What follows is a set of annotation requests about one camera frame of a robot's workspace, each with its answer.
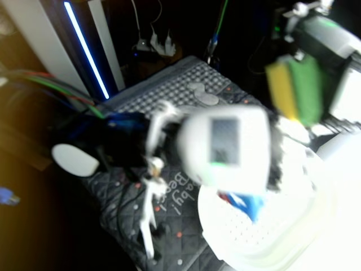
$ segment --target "blue led light strip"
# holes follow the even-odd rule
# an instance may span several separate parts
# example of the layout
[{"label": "blue led light strip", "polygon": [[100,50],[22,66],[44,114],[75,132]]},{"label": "blue led light strip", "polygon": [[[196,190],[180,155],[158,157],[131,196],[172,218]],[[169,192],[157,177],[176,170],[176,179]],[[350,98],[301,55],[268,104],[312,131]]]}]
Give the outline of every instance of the blue led light strip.
[{"label": "blue led light strip", "polygon": [[72,9],[72,6],[70,5],[69,2],[64,2],[64,6],[68,12],[68,15],[69,15],[69,18],[70,20],[72,21],[72,24],[73,24],[73,27],[74,27],[74,30],[75,32],[77,33],[77,36],[78,36],[78,39],[81,43],[81,46],[83,47],[83,50],[85,52],[85,55],[86,57],[88,58],[88,61],[91,65],[91,68],[93,69],[93,72],[94,72],[94,75],[96,77],[96,79],[98,80],[98,83],[100,85],[100,88],[102,89],[102,92],[105,96],[106,99],[109,99],[109,94],[107,92],[107,89],[105,88],[104,86],[104,83],[103,83],[103,80],[102,78],[100,77],[100,74],[98,72],[98,69],[96,68],[96,65],[94,63],[94,60],[93,60],[93,57],[91,56],[90,54],[90,51],[89,51],[89,48],[88,48],[88,45],[86,44],[85,42],[85,39],[84,39],[84,36],[83,34],[81,33],[81,30],[80,30],[80,27],[79,27],[79,24],[77,22],[77,19],[75,18],[75,15],[74,15],[74,12],[73,12],[73,9]]}]

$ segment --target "robot arm display screen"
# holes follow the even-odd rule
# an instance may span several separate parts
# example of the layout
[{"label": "robot arm display screen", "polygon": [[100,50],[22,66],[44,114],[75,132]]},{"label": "robot arm display screen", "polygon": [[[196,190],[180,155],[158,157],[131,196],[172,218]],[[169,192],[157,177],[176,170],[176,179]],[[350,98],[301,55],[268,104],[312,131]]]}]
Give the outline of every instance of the robot arm display screen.
[{"label": "robot arm display screen", "polygon": [[239,120],[213,119],[211,133],[211,163],[239,164]]}]

